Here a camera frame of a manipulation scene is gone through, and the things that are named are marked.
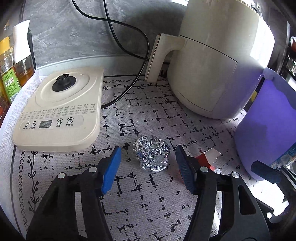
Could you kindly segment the purple plastic bin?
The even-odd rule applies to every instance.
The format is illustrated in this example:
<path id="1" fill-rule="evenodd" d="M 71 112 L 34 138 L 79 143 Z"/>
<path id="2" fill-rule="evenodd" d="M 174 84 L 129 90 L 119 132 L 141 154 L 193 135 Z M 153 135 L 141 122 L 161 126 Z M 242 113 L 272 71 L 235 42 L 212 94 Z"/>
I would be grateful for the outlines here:
<path id="1" fill-rule="evenodd" d="M 258 181 L 252 163 L 270 165 L 295 143 L 295 90 L 269 68 L 261 76 L 263 85 L 234 133 L 241 163 Z"/>

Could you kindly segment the green label vinegar bottle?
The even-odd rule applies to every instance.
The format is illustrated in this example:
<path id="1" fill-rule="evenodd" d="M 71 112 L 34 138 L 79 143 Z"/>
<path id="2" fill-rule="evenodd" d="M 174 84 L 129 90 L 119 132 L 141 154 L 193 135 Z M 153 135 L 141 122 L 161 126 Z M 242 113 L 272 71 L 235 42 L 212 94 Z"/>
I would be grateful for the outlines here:
<path id="1" fill-rule="evenodd" d="M 14 53 L 10 47 L 10 37 L 1 40 L 1 80 L 10 103 L 21 90 L 21 85 L 14 68 Z"/>

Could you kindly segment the red white small carton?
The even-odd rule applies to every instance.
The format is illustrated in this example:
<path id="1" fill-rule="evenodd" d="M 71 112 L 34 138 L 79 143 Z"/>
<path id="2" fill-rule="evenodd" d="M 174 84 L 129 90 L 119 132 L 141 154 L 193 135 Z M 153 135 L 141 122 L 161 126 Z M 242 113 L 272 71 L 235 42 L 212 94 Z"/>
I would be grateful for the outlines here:
<path id="1" fill-rule="evenodd" d="M 214 166 L 215 161 L 221 153 L 214 148 L 200 154 L 199 156 L 193 157 L 192 165 L 196 170 L 196 173 L 208 173 L 209 171 L 214 171 L 216 167 Z"/>

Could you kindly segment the cream air fryer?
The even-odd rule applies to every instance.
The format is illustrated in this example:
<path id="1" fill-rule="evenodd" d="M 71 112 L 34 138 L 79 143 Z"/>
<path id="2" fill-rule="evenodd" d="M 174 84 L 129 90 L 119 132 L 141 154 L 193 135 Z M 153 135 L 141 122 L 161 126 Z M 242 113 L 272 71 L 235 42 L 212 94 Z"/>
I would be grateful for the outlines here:
<path id="1" fill-rule="evenodd" d="M 189 1 L 179 34 L 159 34 L 145 79 L 156 82 L 167 54 L 167 78 L 191 111 L 220 120 L 245 107 L 267 67 L 274 36 L 264 19 L 243 1 Z"/>

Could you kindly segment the red cap oil bottle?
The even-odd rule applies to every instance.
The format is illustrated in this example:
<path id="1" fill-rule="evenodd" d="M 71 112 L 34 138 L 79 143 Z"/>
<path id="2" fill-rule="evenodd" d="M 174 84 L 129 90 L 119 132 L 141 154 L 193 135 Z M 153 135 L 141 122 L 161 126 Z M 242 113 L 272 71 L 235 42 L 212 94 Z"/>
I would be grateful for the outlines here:
<path id="1" fill-rule="evenodd" d="M 10 105 L 7 102 L 7 100 L 4 97 L 4 94 L 1 92 L 0 97 L 0 126 L 2 125 L 4 118 L 6 116 L 6 113 L 8 112 Z"/>

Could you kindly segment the cream kettle base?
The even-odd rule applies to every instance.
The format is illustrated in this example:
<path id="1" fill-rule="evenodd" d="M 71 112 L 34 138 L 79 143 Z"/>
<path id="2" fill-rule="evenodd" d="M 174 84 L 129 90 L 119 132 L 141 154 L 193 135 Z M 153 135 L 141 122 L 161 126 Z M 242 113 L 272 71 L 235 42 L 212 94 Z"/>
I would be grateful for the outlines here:
<path id="1" fill-rule="evenodd" d="M 30 97 L 14 129 L 24 151 L 74 152 L 100 132 L 104 69 L 82 67 L 47 76 Z"/>

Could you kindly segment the patterned white counter mat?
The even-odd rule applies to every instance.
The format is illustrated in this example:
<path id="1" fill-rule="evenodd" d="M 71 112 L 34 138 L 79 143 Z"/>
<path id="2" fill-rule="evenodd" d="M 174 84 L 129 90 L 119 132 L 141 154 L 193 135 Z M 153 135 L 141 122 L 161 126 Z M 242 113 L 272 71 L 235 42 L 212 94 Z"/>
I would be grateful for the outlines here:
<path id="1" fill-rule="evenodd" d="M 115 240 L 182 240 L 197 197 L 186 189 L 175 158 L 177 146 L 193 157 L 217 151 L 215 170 L 237 172 L 252 194 L 280 214 L 287 207 L 280 189 L 256 181 L 236 152 L 234 133 L 245 116 L 213 120 L 183 107 L 166 80 L 140 80 L 114 106 L 101 112 L 100 134 L 74 152 L 23 151 L 12 135 L 27 101 L 44 77 L 33 75 L 1 126 L 1 208 L 25 237 L 38 206 L 61 172 L 80 174 L 121 148 L 121 163 L 112 188 L 99 201 Z"/>

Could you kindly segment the white top oil dispenser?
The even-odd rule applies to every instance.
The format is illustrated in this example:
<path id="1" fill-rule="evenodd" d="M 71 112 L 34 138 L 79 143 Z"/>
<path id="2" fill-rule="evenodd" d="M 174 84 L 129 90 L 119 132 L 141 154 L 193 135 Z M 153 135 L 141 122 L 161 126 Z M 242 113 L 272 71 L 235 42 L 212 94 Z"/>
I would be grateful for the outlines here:
<path id="1" fill-rule="evenodd" d="M 30 20 L 26 20 L 13 28 L 15 71 L 21 87 L 27 83 L 35 72 L 28 41 L 29 25 Z"/>

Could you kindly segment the black dish rack right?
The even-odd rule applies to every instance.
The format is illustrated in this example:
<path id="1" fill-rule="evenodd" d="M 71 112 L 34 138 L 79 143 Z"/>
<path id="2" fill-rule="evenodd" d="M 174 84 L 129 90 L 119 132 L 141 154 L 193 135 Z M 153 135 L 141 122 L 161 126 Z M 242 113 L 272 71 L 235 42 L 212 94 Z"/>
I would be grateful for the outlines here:
<path id="1" fill-rule="evenodd" d="M 290 38 L 290 43 L 287 50 L 287 63 L 285 64 L 287 70 L 295 79 L 295 36 Z"/>

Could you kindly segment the aluminium foil ball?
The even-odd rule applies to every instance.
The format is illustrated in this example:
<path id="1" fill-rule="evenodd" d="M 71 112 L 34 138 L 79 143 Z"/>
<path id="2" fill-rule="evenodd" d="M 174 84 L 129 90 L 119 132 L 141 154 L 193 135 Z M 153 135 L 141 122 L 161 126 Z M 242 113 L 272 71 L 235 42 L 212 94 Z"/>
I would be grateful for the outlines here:
<path id="1" fill-rule="evenodd" d="M 171 148 L 159 137 L 142 136 L 133 143 L 133 152 L 140 168 L 155 174 L 168 167 Z"/>

